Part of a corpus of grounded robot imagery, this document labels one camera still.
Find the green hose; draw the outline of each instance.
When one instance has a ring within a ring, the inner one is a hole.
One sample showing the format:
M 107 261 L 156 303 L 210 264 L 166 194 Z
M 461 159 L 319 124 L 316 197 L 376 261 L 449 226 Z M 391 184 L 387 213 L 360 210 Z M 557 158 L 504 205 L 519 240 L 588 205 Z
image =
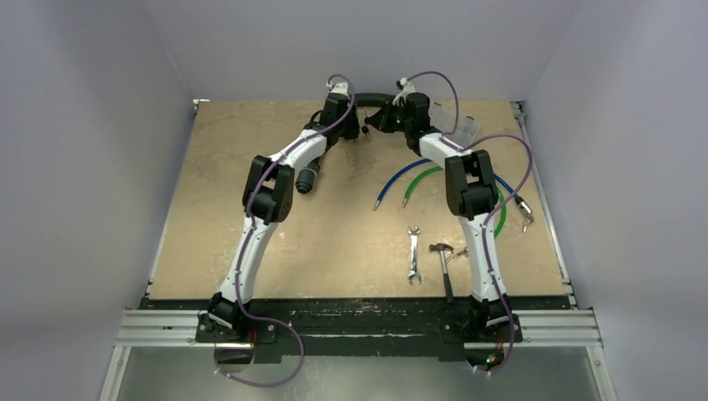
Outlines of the green hose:
M 423 171 L 421 174 L 418 175 L 413 181 L 411 181 L 411 184 L 408 186 L 408 189 L 406 190 L 406 195 L 403 196 L 403 204 L 402 207 L 406 207 L 406 204 L 408 203 L 408 199 L 410 199 L 411 194 L 413 193 L 413 190 L 416 188 L 416 185 L 422 180 L 423 178 L 426 177 L 426 175 L 429 175 L 431 173 L 434 173 L 436 171 L 440 171 L 443 168 L 438 166 L 438 167 L 432 167 L 431 169 L 427 169 Z M 504 195 L 502 194 L 502 191 L 497 187 L 497 192 L 499 193 L 499 202 L 504 201 Z M 500 232 L 502 232 L 502 228 L 504 227 L 504 222 L 507 220 L 507 206 L 504 205 L 502 206 L 502 215 L 499 217 L 499 223 L 497 224 L 497 228 L 494 229 L 494 236 L 498 236 Z

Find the blue hose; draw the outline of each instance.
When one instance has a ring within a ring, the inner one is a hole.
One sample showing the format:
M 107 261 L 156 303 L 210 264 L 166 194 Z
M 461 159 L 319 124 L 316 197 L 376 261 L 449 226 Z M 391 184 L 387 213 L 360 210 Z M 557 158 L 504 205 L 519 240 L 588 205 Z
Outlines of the blue hose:
M 419 165 L 423 165 L 423 164 L 425 164 L 425 163 L 427 163 L 427 162 L 429 162 L 429 161 L 430 161 L 430 159 L 420 159 L 420 160 L 418 160 L 418 161 L 414 161 L 414 162 L 412 162 L 410 165 L 407 165 L 407 166 L 403 167 L 403 168 L 402 168 L 401 170 L 399 170 L 393 177 L 391 177 L 391 179 L 383 186 L 383 189 L 381 190 L 381 193 L 378 194 L 377 201 L 376 201 L 376 203 L 374 204 L 374 211 L 375 211 L 376 209 L 378 209 L 378 206 L 379 206 L 379 205 L 381 204 L 381 202 L 383 201 L 383 197 L 386 196 L 386 193 L 388 192 L 388 189 L 391 188 L 391 185 L 393 185 L 393 183 L 396 182 L 396 180 L 398 180 L 399 178 L 401 178 L 401 175 L 406 174 L 406 172 L 408 172 L 408 171 L 409 171 L 410 169 L 412 169 L 413 167 L 417 167 L 417 166 L 419 166 Z M 500 176 L 498 176 L 498 175 L 495 174 L 495 175 L 494 175 L 494 178 L 495 178 L 495 179 L 497 180 L 497 182 L 498 182 L 501 186 L 503 186 L 509 193 L 512 193 L 512 192 L 513 192 L 513 188 L 511 187 L 511 185 L 509 185 L 509 184 L 507 183 L 507 181 L 505 181 L 502 177 L 500 177 Z
M 374 211 L 378 209 L 378 206 L 381 204 L 381 201 L 383 201 L 383 197 L 386 196 L 386 193 L 388 192 L 388 189 L 391 188 L 391 185 L 393 185 L 396 180 L 401 178 L 401 175 L 406 174 L 407 171 L 412 169 L 413 167 L 425 164 L 429 162 L 430 159 L 420 159 L 419 161 L 414 161 L 410 165 L 407 165 L 403 167 L 400 171 L 398 171 L 391 179 L 383 186 L 383 189 L 381 190 L 381 193 L 378 194 L 377 197 L 377 202 L 374 204 Z

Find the table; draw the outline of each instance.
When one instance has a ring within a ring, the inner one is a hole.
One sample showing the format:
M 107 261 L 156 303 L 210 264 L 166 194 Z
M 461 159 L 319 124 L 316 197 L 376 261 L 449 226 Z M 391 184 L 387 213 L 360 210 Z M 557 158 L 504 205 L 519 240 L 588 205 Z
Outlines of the table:
M 151 299 L 204 299 L 218 290 L 240 239 L 241 197 L 250 161 L 255 155 L 281 150 L 321 106 L 322 100 L 200 105 L 155 260 Z M 507 100 L 461 100 L 460 109 L 462 115 L 482 123 L 480 137 L 518 134 Z M 360 119 L 365 113 L 359 110 Z M 495 172 L 511 185 L 520 181 L 526 166 L 521 144 L 490 140 L 479 149 L 489 151 Z M 425 251 L 427 244 L 446 242 L 459 248 L 465 242 L 445 202 L 443 173 L 423 180 L 402 209 L 408 184 L 432 164 L 417 167 L 392 186 L 378 211 L 372 211 L 388 179 L 418 159 L 405 146 L 402 134 L 375 130 L 370 140 L 364 136 L 342 140 L 330 149 L 321 163 L 316 188 L 308 195 L 294 194 L 292 212 L 263 258 L 254 296 L 444 295 L 439 257 Z M 509 203 L 507 221 L 497 239 L 508 293 L 565 294 L 533 177 L 521 195 L 534 209 L 536 222 L 522 233 L 523 217 Z M 414 286 L 406 280 L 410 225 L 422 229 L 418 270 L 423 281 Z M 472 280 L 468 260 L 452 261 L 449 271 L 455 294 L 468 295 Z

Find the hammer head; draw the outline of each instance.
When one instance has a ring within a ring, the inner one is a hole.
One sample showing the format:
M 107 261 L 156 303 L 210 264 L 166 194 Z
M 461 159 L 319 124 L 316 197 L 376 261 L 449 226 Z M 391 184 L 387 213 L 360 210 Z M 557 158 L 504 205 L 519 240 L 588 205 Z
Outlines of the hammer head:
M 445 251 L 455 251 L 455 248 L 449 246 L 448 244 L 430 244 L 430 246 L 427 248 L 430 250 L 430 252 L 445 252 Z

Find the wall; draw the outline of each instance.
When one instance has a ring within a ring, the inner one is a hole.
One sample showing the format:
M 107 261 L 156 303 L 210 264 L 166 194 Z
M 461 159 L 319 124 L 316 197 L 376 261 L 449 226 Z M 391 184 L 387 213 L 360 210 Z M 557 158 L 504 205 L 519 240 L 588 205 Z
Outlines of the wall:
M 619 396 L 708 393 L 708 4 L 586 0 L 528 97 L 579 300 Z
M 338 72 L 396 90 L 427 69 L 465 98 L 524 99 L 579 0 L 144 0 L 195 98 L 320 99 Z M 419 89 L 450 97 L 439 79 Z
M 96 399 L 191 105 L 139 0 L 0 4 L 0 398 Z

